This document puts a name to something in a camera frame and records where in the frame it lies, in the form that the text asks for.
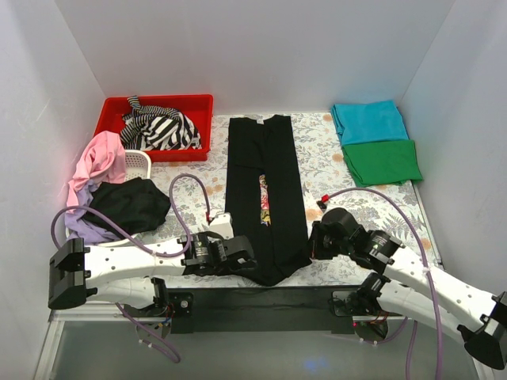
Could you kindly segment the black floral print t shirt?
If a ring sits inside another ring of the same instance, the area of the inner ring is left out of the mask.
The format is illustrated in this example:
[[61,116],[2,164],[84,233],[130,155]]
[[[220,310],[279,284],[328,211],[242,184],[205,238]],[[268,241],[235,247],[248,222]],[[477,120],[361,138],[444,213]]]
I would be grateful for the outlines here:
[[289,116],[232,118],[228,128],[226,212],[246,236],[257,268],[244,277],[274,286],[310,264],[307,220]]

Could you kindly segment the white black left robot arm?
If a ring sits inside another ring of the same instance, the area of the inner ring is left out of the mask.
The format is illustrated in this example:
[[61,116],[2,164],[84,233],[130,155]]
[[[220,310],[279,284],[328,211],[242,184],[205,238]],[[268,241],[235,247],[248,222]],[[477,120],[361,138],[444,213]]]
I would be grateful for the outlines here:
[[49,261],[48,307],[70,310],[88,301],[120,303],[158,317],[167,311],[166,276],[245,274],[257,268],[245,236],[213,232],[157,244],[88,246],[74,238]]

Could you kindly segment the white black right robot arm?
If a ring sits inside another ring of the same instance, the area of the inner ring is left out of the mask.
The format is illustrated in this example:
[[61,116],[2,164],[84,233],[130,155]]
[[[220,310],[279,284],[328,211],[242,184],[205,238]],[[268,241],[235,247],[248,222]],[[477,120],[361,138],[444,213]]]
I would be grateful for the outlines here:
[[443,269],[424,264],[421,256],[382,230],[366,230],[343,208],[314,222],[313,257],[347,256],[370,271],[349,298],[360,313],[400,314],[463,342],[480,363],[506,368],[506,294],[473,287]]

